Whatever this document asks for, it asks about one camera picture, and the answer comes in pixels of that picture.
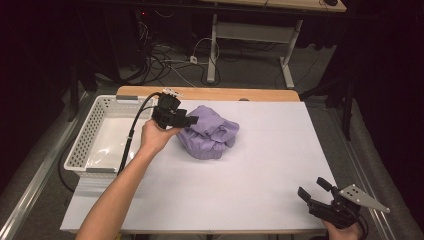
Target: forearm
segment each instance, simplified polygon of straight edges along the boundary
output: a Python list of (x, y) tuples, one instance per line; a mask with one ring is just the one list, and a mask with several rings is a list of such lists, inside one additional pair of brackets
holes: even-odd
[(114, 239), (131, 205), (135, 191), (155, 153), (140, 149), (115, 178), (85, 218), (77, 239)]

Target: metal bracket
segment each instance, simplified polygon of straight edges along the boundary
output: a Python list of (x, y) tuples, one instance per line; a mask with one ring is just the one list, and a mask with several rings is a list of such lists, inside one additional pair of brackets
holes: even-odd
[(370, 197), (367, 193), (356, 187), (355, 184), (340, 190), (339, 194), (358, 205), (380, 210), (384, 213), (390, 213), (388, 207), (385, 207), (383, 204)]

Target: white tabletop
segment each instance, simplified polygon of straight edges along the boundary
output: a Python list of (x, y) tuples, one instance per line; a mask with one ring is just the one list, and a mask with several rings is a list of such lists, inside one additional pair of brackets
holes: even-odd
[[(334, 178), (303, 102), (182, 101), (206, 105), (240, 124), (219, 160), (192, 158), (176, 137), (149, 166), (122, 226), (130, 233), (297, 233), (323, 229), (297, 196), (331, 194), (316, 183)], [(136, 151), (134, 139), (131, 151)], [(111, 180), (82, 178), (61, 230), (76, 232)]]

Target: white desk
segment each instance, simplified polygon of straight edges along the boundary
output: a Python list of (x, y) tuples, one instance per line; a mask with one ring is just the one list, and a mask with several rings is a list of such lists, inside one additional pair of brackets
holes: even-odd
[[(219, 160), (202, 161), (173, 137), (149, 166), (122, 232), (321, 231), (322, 223), (308, 213), (297, 189), (329, 203), (331, 194), (315, 181), (335, 182), (304, 103), (183, 100), (180, 108), (191, 111), (200, 104), (240, 124), (234, 147)], [(134, 139), (131, 151), (138, 144)], [(82, 178), (61, 230), (78, 231), (110, 181)]]
[[(336, 6), (329, 6), (323, 0), (202, 0), (204, 2), (211, 2), (214, 4), (227, 3), (227, 4), (240, 4), (252, 5), (260, 7), (275, 7), (296, 9), (302, 11), (324, 11), (324, 12), (345, 12), (346, 7), (339, 0)], [(295, 26), (292, 27), (277, 27), (277, 26), (264, 26), (243, 23), (229, 23), (218, 20), (217, 14), (213, 16), (212, 20), (212, 34), (211, 34), (211, 51), (208, 61), (208, 75), (207, 82), (213, 83), (215, 81), (216, 71), (216, 40), (217, 38), (225, 39), (238, 39), (238, 40), (254, 40), (272, 43), (288, 44), (287, 51), (284, 57), (280, 57), (281, 70), (286, 82), (287, 89), (294, 88), (294, 82), (289, 69), (289, 60), (295, 48), (297, 38), (302, 27), (303, 20), (298, 20)]]

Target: desk leg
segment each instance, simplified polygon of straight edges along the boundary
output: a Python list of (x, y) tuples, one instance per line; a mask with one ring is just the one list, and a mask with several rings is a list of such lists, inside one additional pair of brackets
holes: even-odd
[(293, 89), (294, 83), (289, 69), (289, 60), (294, 51), (296, 45), (297, 37), (299, 36), (300, 28), (302, 27), (303, 20), (298, 20), (294, 31), (290, 37), (289, 47), (287, 49), (287, 54), (285, 57), (280, 58), (281, 69), (283, 70), (284, 80), (286, 82), (287, 89)]
[(217, 21), (217, 16), (216, 14), (213, 15), (213, 20), (212, 20), (212, 41), (211, 41), (211, 54), (209, 56), (209, 64), (208, 64), (208, 77), (206, 79), (206, 81), (208, 83), (213, 83), (215, 82), (215, 58), (216, 58), (216, 54), (215, 54), (215, 44), (216, 44), (216, 21)]

